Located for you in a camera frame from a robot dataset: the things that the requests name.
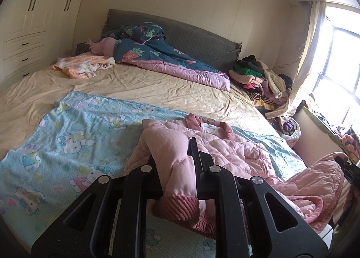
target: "curtain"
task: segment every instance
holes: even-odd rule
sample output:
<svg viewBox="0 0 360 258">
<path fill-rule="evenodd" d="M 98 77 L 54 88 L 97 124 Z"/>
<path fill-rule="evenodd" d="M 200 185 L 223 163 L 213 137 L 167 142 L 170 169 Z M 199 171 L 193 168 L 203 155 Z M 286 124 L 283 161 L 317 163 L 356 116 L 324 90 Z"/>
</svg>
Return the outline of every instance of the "curtain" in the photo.
<svg viewBox="0 0 360 258">
<path fill-rule="evenodd" d="M 310 73 L 313 65 L 313 58 L 319 41 L 321 27 L 326 19 L 326 2 L 313 1 L 311 3 L 310 24 L 307 33 L 304 52 L 302 54 L 298 71 L 294 79 L 293 87 L 288 100 L 278 109 L 268 112 L 265 116 L 269 118 L 281 115 L 294 115 L 296 108 L 300 105 L 305 95 L 311 90 L 309 82 L 312 82 Z"/>
</svg>

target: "light blue blanket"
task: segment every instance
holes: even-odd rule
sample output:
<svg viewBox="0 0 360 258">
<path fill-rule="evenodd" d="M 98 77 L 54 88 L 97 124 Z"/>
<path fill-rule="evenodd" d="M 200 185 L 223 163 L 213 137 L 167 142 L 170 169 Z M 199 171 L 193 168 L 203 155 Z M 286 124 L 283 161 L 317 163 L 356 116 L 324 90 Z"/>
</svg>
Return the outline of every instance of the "light blue blanket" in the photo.
<svg viewBox="0 0 360 258">
<path fill-rule="evenodd" d="M 73 91 L 56 103 L 31 137 L 0 163 L 0 213 L 28 246 L 95 179 L 119 177 L 143 130 L 142 119 L 186 113 Z M 280 137 L 235 133 L 263 143 L 281 177 L 305 165 Z M 147 257 L 214 257 L 215 242 L 148 216 Z"/>
</svg>

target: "fabric on windowsill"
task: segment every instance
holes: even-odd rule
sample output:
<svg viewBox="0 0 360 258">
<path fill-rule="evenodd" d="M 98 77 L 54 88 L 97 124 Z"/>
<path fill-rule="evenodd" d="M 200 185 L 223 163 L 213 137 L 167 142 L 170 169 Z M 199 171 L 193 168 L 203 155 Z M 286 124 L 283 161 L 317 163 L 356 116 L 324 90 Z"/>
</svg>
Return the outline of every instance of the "fabric on windowsill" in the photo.
<svg viewBox="0 0 360 258">
<path fill-rule="evenodd" d="M 349 155 L 348 150 L 344 147 L 341 142 L 341 137 L 339 135 L 334 134 L 321 120 L 314 115 L 308 108 L 302 107 L 304 112 L 308 115 L 311 121 L 318 127 L 323 133 L 327 134 L 329 138 L 338 145 L 347 155 Z"/>
</svg>

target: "drawer handle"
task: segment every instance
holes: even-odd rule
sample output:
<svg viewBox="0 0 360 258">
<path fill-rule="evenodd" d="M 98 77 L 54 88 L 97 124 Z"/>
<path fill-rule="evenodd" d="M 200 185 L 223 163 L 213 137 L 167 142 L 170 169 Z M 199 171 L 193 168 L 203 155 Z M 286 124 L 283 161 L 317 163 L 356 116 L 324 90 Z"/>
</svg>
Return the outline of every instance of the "drawer handle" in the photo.
<svg viewBox="0 0 360 258">
<path fill-rule="evenodd" d="M 68 5 L 68 8 L 67 8 L 67 10 L 66 10 L 66 11 L 68 11 L 68 10 L 69 10 L 70 4 L 71 4 L 71 0 L 69 0 L 69 5 Z"/>
<path fill-rule="evenodd" d="M 29 8 L 27 9 L 27 11 L 30 11 L 31 3 L 32 3 L 32 0 L 30 0 Z"/>
<path fill-rule="evenodd" d="M 32 9 L 31 9 L 31 11 L 33 11 L 33 10 L 34 10 L 35 3 L 36 3 L 36 0 L 34 0 L 34 4 L 32 5 Z"/>
<path fill-rule="evenodd" d="M 66 5 L 65 5 L 65 8 L 64 8 L 64 11 L 66 10 L 68 2 L 69 2 L 69 0 L 66 0 Z"/>
</svg>

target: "cable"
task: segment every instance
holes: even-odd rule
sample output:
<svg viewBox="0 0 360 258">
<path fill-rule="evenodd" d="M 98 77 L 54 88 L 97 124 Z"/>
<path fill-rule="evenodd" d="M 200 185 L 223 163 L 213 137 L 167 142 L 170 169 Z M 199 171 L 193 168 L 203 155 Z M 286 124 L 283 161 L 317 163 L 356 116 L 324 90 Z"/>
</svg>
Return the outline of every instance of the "cable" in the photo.
<svg viewBox="0 0 360 258">
<path fill-rule="evenodd" d="M 269 66 L 269 68 L 283 68 L 283 67 L 289 67 L 290 65 L 292 65 L 292 64 L 294 64 L 294 63 L 296 63 L 296 62 L 298 62 L 298 61 L 300 61 L 300 58 L 299 58 L 298 60 L 296 60 L 296 61 L 292 62 L 292 63 L 289 63 L 289 64 L 284 64 L 284 65 L 280 65 L 280 66 Z"/>
<path fill-rule="evenodd" d="M 331 228 L 325 235 L 323 235 L 321 237 L 321 239 L 323 240 L 332 230 L 334 230 L 333 228 Z"/>
</svg>

